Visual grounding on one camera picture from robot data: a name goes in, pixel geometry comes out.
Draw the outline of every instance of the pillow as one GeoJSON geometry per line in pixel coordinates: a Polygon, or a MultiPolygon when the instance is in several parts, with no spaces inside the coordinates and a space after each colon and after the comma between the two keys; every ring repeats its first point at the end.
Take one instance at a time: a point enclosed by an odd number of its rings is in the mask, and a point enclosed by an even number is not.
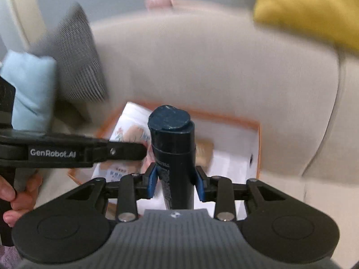
{"type": "Polygon", "coordinates": [[[56,61],[28,53],[9,51],[1,77],[15,89],[12,125],[14,129],[50,130],[56,89],[56,61]]]}
{"type": "Polygon", "coordinates": [[[254,20],[359,51],[359,0],[256,0],[254,20]]]}
{"type": "Polygon", "coordinates": [[[105,78],[84,10],[75,4],[57,29],[29,48],[36,56],[51,56],[58,67],[58,99],[103,101],[105,78]]]}

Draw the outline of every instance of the sofa seam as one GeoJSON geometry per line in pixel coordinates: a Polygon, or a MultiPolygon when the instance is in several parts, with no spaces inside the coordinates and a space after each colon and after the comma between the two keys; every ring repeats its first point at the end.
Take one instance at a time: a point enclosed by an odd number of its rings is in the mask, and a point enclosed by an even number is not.
{"type": "Polygon", "coordinates": [[[313,157],[310,159],[310,161],[304,168],[303,172],[300,175],[301,177],[305,177],[308,174],[308,170],[310,169],[310,167],[313,165],[313,163],[316,161],[317,157],[320,155],[321,151],[323,150],[325,143],[328,141],[328,138],[331,135],[331,131],[333,130],[333,125],[334,125],[336,116],[338,114],[338,109],[339,109],[340,101],[342,98],[344,82],[345,82],[345,77],[346,77],[346,69],[345,69],[345,54],[344,54],[344,52],[342,52],[339,48],[336,48],[336,53],[337,53],[337,57],[338,57],[338,87],[337,87],[337,92],[335,95],[332,112],[329,116],[328,124],[325,129],[323,138],[318,146],[318,149],[316,150],[313,157]]]}

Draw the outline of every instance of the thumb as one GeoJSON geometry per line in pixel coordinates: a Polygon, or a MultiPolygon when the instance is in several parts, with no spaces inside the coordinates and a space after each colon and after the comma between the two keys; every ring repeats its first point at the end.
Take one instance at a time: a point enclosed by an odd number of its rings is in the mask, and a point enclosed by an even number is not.
{"type": "Polygon", "coordinates": [[[12,201],[16,197],[14,188],[0,176],[0,198],[6,201],[12,201]]]}

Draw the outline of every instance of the sofa backrest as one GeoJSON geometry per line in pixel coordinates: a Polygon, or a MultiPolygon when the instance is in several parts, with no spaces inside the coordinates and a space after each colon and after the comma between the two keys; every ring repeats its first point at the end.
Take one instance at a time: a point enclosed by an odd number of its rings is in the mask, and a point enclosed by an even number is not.
{"type": "Polygon", "coordinates": [[[262,169],[303,173],[323,139],[338,89],[335,50],[254,25],[250,12],[161,11],[92,25],[110,100],[157,101],[262,125],[262,169]]]}

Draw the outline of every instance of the human hand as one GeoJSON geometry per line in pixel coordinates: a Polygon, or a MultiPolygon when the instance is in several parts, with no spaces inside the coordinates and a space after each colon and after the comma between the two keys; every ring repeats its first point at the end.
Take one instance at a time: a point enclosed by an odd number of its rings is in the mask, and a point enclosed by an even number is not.
{"type": "Polygon", "coordinates": [[[12,208],[3,215],[4,221],[10,227],[13,227],[22,215],[34,208],[41,184],[42,176],[34,174],[27,180],[25,191],[16,195],[14,188],[0,177],[0,198],[9,201],[12,208]]]}

